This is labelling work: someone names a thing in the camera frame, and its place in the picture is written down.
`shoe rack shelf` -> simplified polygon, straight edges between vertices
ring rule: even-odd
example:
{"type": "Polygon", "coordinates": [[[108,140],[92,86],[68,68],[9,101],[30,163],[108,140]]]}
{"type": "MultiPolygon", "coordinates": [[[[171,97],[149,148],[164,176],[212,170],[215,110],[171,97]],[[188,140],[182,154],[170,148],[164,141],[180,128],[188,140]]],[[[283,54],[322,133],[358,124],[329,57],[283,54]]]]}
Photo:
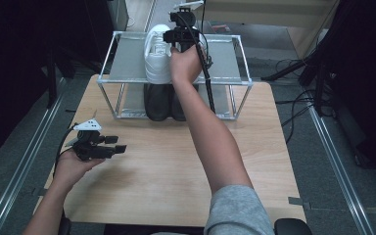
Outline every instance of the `shoe rack shelf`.
{"type": "MultiPolygon", "coordinates": [[[[97,83],[114,118],[148,118],[143,102],[143,86],[148,83],[143,55],[146,35],[146,32],[130,31],[115,31],[113,34],[97,83]]],[[[206,39],[213,61],[209,73],[216,115],[221,119],[235,120],[253,86],[241,37],[206,34],[206,39]]],[[[199,84],[199,93],[207,104],[202,73],[196,84],[199,84]]]]}

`wooden table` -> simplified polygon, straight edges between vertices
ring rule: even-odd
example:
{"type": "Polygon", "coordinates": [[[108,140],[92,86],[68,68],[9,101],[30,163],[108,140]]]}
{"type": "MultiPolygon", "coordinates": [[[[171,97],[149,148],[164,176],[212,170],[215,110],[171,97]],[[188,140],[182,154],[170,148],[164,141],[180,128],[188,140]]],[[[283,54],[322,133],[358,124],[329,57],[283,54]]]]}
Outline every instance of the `wooden table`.
{"type": "MultiPolygon", "coordinates": [[[[115,85],[105,87],[117,89],[115,85]]],[[[102,135],[118,135],[127,150],[94,167],[73,187],[65,202],[67,217],[77,222],[204,226],[212,195],[186,122],[113,119],[93,76],[73,122],[92,118],[96,110],[102,135]]],[[[300,195],[269,84],[255,83],[239,118],[226,125],[271,221],[306,221],[302,206],[289,204],[288,197],[300,195]]]]}

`grey t-shirt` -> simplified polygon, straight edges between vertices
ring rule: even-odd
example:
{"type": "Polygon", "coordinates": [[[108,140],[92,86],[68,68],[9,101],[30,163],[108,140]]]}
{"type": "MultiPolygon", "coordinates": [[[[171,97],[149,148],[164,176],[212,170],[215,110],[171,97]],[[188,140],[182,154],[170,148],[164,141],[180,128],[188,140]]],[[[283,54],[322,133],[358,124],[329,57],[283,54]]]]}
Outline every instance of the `grey t-shirt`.
{"type": "Polygon", "coordinates": [[[244,185],[219,189],[211,199],[204,234],[274,234],[256,191],[244,185]]]}

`wrist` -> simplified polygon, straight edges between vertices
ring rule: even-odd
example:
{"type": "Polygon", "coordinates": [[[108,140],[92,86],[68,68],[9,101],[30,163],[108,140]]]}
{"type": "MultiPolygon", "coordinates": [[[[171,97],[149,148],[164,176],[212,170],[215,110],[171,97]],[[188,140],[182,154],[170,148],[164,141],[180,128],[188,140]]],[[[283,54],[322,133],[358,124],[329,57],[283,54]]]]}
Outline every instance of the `wrist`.
{"type": "Polygon", "coordinates": [[[72,189],[72,186],[68,184],[60,183],[57,180],[53,180],[48,191],[51,191],[55,196],[65,197],[72,189]]]}

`person's left hand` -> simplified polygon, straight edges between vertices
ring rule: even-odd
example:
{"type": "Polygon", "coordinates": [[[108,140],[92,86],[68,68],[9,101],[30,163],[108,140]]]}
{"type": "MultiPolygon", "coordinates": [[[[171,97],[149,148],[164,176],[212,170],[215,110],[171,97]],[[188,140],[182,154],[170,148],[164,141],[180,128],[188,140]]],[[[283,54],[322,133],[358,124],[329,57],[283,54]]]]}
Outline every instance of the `person's left hand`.
{"type": "Polygon", "coordinates": [[[52,184],[57,184],[59,187],[69,191],[84,176],[85,172],[104,160],[93,159],[84,162],[73,150],[67,150],[60,155],[52,184]]]}

